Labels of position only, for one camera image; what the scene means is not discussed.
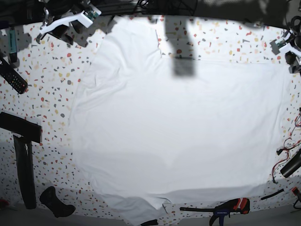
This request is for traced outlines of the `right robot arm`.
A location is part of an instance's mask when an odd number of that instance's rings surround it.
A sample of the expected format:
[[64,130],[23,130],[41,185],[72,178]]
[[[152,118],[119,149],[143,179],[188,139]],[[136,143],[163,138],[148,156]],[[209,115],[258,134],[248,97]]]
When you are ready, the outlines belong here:
[[101,15],[101,11],[89,0],[43,0],[45,18],[36,38],[41,43],[49,34],[57,39],[73,44],[73,38],[66,34],[71,25],[78,34],[83,33]]

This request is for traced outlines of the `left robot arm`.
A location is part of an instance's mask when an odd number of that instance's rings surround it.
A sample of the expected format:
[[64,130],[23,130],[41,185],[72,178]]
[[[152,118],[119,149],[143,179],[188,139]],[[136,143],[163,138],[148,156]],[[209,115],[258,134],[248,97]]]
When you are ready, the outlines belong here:
[[285,60],[289,64],[290,73],[301,73],[301,17],[294,16],[291,19],[288,30],[288,38],[285,40],[288,51]]

